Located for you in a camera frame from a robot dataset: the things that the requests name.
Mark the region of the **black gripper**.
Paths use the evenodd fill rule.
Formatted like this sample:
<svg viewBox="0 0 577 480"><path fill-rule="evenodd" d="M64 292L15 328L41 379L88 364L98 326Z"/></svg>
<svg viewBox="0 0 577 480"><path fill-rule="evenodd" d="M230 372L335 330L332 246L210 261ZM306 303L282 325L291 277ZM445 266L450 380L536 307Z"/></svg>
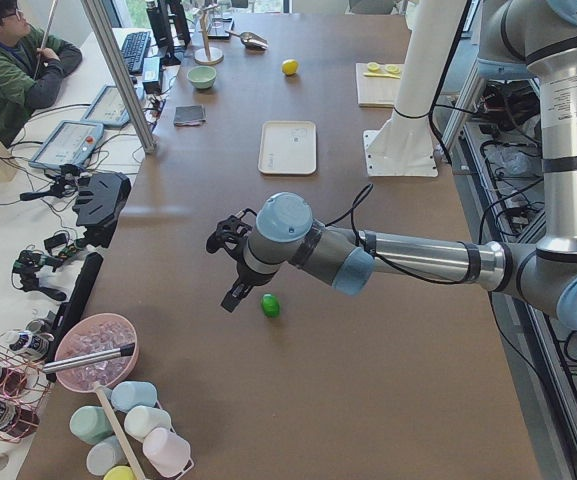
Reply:
<svg viewBox="0 0 577 480"><path fill-rule="evenodd" d="M259 273L244 261L237 262L236 271L237 279L221 301L221 307L229 313L238 307L254 287L265 285L272 280L272 274Z"/></svg>

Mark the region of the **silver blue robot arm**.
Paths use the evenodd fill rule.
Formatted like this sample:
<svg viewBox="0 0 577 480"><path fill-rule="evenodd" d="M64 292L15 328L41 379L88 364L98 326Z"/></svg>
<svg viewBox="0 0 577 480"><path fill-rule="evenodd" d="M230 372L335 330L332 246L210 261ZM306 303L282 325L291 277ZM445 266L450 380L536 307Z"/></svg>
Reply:
<svg viewBox="0 0 577 480"><path fill-rule="evenodd" d="M348 295L377 271L476 283L577 331L577 1L485 2L478 61L485 77L539 82L546 231L538 242L475 245L341 229L316 220L300 196L281 192L253 225L233 215L208 238L209 252L225 250L237 264L223 307L235 309L290 263Z"/></svg>

